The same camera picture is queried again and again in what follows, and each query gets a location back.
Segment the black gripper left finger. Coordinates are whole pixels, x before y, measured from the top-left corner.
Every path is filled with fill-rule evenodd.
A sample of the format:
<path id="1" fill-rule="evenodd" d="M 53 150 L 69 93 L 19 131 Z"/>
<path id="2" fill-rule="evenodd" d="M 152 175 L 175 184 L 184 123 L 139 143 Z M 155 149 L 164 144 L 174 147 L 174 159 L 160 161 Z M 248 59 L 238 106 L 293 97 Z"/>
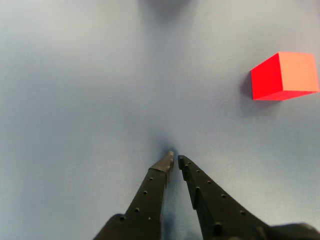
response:
<path id="1" fill-rule="evenodd" d="M 152 165 L 124 214 L 115 214 L 94 237 L 95 240 L 160 240 L 165 191 L 174 167 L 169 151 Z"/>

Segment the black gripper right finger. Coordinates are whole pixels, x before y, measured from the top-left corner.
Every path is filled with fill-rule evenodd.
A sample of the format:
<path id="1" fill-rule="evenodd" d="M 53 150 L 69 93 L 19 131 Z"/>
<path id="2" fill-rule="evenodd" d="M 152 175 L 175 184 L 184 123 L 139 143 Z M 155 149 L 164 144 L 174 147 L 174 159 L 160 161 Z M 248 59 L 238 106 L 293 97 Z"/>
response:
<path id="1" fill-rule="evenodd" d="M 270 226 L 254 216 L 192 160 L 178 156 L 205 240 L 318 240 L 320 232 L 306 223 Z"/>

